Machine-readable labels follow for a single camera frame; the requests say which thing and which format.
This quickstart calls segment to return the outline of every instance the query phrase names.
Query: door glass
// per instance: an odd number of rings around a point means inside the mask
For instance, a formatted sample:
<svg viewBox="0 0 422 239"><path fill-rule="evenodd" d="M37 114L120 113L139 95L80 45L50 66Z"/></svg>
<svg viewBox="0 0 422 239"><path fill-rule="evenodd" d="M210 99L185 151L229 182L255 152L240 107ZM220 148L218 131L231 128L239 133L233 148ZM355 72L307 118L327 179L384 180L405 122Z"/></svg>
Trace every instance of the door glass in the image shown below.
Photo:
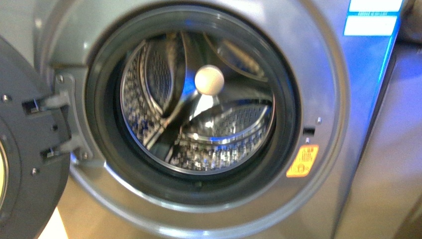
<svg viewBox="0 0 422 239"><path fill-rule="evenodd" d="M0 141L0 208L3 204L7 185L7 158L4 153L4 147Z"/></svg>

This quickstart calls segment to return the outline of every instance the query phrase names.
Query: gray machine panel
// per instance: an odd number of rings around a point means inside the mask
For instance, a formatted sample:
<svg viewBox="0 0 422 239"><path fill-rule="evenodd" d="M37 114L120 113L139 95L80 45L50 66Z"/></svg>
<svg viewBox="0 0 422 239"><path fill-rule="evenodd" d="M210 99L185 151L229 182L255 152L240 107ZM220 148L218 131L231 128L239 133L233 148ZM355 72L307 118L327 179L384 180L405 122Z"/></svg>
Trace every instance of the gray machine panel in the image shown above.
<svg viewBox="0 0 422 239"><path fill-rule="evenodd" d="M396 45L390 82L340 220L337 239L422 238L422 55Z"/></svg>

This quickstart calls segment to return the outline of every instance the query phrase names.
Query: white ball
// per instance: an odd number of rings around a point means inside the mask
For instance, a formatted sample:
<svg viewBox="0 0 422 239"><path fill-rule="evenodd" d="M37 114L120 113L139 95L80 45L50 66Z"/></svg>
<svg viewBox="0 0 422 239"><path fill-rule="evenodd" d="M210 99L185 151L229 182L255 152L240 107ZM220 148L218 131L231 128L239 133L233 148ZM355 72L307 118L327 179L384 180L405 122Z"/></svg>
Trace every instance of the white ball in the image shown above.
<svg viewBox="0 0 422 239"><path fill-rule="evenodd" d="M199 93L215 96L223 89L224 75L217 66L204 65L195 75L195 86Z"/></svg>

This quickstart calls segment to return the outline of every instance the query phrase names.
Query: screw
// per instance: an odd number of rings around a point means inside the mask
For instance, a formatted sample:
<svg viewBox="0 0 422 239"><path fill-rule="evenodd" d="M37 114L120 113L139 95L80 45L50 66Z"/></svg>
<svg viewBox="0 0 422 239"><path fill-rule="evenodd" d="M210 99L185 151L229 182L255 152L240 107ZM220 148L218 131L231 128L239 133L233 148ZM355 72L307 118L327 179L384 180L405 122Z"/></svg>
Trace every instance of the screw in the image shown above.
<svg viewBox="0 0 422 239"><path fill-rule="evenodd" d="M10 96L8 96L8 95L2 95L1 96L1 101L3 102L3 103L7 103L7 102L9 102L9 101L11 101L12 100L12 98L10 97Z"/></svg>
<svg viewBox="0 0 422 239"><path fill-rule="evenodd" d="M63 82L65 82L65 79L63 78L63 76L62 76L62 75L57 76L57 77L56 77L56 79L57 79L57 81L58 81L59 83L63 83Z"/></svg>
<svg viewBox="0 0 422 239"><path fill-rule="evenodd" d="M58 129L59 129L59 127L56 124L51 126L51 128L50 128L51 131L57 131Z"/></svg>
<svg viewBox="0 0 422 239"><path fill-rule="evenodd" d="M31 175L34 176L35 174L39 173L39 170L37 168L33 168L31 170Z"/></svg>

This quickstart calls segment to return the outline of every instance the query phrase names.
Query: perforated drum surface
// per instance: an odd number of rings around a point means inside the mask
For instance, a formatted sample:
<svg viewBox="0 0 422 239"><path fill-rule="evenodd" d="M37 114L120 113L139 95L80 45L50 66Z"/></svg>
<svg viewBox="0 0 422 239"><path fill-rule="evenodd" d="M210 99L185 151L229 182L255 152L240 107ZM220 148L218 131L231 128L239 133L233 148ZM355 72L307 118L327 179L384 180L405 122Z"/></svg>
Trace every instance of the perforated drum surface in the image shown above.
<svg viewBox="0 0 422 239"><path fill-rule="evenodd" d="M204 66L222 74L222 90L198 90L202 82L192 78ZM273 120L267 81L234 43L170 32L142 41L126 60L122 115L138 146L155 161L179 172L215 174L240 165L266 141Z"/></svg>

